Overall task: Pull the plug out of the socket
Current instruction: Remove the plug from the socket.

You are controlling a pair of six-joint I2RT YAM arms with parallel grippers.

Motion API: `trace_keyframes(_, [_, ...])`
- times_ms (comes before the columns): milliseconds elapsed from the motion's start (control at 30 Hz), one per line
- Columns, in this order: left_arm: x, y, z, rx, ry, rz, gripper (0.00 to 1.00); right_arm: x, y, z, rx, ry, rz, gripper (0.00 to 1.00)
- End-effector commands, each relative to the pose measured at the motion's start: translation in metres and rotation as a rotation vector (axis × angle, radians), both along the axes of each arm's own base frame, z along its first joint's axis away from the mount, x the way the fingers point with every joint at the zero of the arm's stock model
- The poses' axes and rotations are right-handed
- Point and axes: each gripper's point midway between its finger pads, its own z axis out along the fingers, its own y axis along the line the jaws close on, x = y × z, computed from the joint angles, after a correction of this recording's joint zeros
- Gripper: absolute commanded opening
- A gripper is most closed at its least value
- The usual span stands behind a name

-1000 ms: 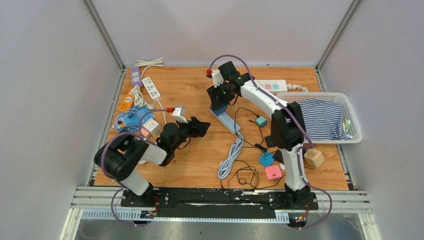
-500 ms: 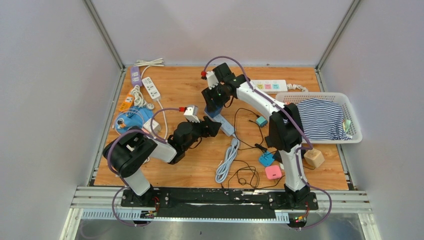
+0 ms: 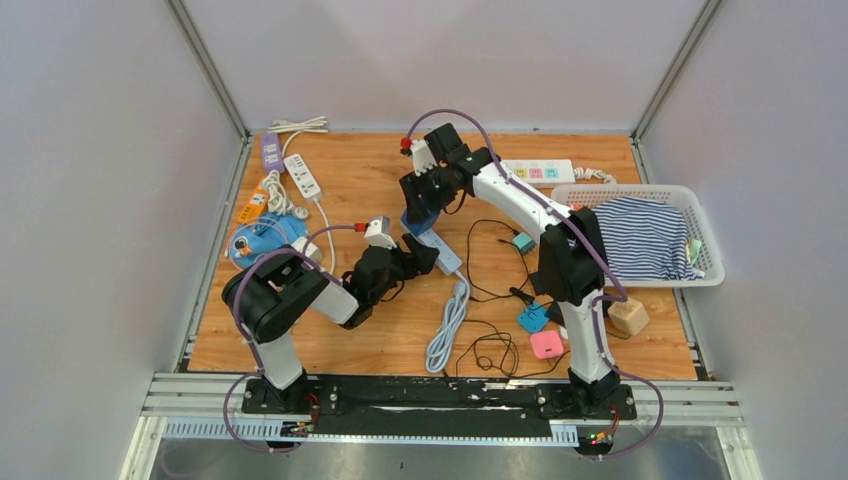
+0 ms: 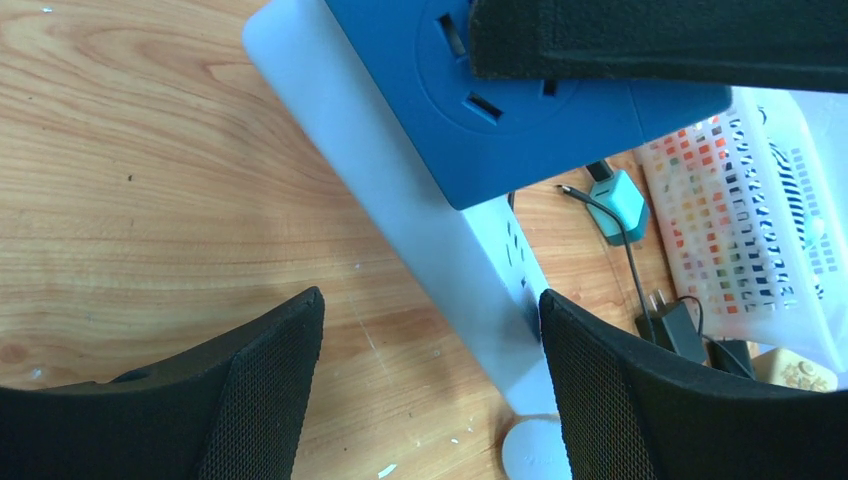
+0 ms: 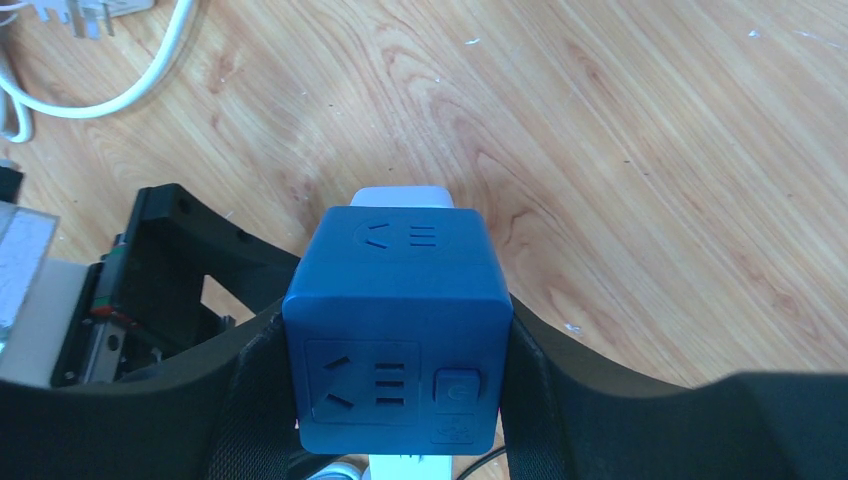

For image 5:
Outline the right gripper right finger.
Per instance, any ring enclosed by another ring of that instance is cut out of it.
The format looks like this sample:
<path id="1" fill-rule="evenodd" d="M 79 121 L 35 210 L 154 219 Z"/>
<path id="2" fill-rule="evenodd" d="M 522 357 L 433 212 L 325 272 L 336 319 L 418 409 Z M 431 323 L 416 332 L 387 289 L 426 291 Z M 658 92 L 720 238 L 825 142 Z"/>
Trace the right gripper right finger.
<path id="1" fill-rule="evenodd" d="M 843 479 L 847 378 L 742 372 L 690 389 L 515 304 L 501 398 L 514 479 Z"/>

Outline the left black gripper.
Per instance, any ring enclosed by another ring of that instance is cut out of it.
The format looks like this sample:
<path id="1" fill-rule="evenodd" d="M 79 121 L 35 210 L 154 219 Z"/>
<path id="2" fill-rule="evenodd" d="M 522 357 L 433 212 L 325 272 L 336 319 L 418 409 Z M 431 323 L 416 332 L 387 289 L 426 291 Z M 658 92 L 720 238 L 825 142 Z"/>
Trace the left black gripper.
<path id="1" fill-rule="evenodd" d="M 298 262 L 179 184 L 143 188 L 135 229 L 88 268 L 49 384 L 111 383 L 199 345 L 235 325 L 202 303 L 206 276 L 259 313 L 280 304 Z"/>

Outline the light blue power strip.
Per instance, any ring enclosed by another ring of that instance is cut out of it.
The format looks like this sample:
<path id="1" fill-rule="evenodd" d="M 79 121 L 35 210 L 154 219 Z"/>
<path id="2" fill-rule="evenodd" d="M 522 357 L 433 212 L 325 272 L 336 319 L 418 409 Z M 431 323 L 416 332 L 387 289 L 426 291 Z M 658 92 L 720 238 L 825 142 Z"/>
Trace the light blue power strip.
<path id="1" fill-rule="evenodd" d="M 453 208 L 449 191 L 441 186 L 376 186 L 357 191 L 350 203 L 356 207 Z M 452 478 L 453 459 L 440 455 L 369 455 L 362 479 Z"/>

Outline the dark blue cube adapter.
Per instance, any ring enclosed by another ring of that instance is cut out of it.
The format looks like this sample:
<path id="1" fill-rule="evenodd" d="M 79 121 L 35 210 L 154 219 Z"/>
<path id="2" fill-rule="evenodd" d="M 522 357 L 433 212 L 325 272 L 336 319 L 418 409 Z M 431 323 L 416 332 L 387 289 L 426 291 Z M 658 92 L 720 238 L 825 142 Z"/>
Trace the dark blue cube adapter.
<path id="1" fill-rule="evenodd" d="M 329 209 L 282 303 L 303 446 L 487 452 L 513 312 L 477 211 Z"/>

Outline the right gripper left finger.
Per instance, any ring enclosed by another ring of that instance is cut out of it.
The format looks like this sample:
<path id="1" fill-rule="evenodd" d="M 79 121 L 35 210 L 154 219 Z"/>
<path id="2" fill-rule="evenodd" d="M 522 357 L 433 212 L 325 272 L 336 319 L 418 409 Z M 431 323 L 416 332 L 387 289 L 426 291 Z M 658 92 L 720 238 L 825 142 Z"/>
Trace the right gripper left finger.
<path id="1" fill-rule="evenodd" d="M 295 479 L 277 308 L 109 384 L 1 385 L 5 479 Z"/>

